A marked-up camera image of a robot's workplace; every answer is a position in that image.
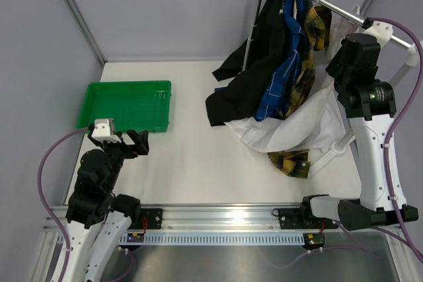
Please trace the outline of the white shirt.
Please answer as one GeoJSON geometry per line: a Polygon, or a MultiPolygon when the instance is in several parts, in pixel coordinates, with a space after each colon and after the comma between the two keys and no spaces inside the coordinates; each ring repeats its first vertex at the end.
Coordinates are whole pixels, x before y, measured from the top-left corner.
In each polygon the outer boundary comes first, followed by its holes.
{"type": "MultiPolygon", "coordinates": [[[[344,27],[339,24],[330,26],[330,44],[321,50],[327,58],[334,57],[342,36],[356,30],[345,18],[341,22],[344,27]]],[[[328,151],[341,134],[340,119],[328,101],[332,91],[333,81],[325,77],[320,89],[312,87],[304,104],[286,120],[266,118],[258,122],[253,117],[233,120],[226,126],[245,145],[260,153],[305,149],[328,151]]]]}

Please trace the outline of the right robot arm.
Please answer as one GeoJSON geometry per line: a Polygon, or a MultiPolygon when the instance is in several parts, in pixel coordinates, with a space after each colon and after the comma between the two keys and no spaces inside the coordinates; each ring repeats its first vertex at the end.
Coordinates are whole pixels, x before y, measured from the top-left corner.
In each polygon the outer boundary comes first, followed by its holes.
{"type": "Polygon", "coordinates": [[[375,36],[349,34],[326,68],[356,139],[361,192],[356,199],[304,197],[299,220],[306,227],[324,219],[353,231],[419,218],[417,208],[407,203],[399,180],[395,143],[389,132],[396,119],[395,94],[389,83],[375,77],[380,51],[375,36]]]}

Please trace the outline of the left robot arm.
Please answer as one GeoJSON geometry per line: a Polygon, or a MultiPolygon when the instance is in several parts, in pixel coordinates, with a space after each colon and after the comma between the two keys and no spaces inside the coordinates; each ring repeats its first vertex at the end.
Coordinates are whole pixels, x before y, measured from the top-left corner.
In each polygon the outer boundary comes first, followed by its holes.
{"type": "Polygon", "coordinates": [[[81,157],[66,223],[61,226],[65,242],[52,281],[100,281],[119,238],[140,224],[140,200],[113,194],[124,161],[149,152],[148,131],[127,134],[131,145],[120,132],[99,136],[90,128],[88,138],[96,148],[81,157]]]}

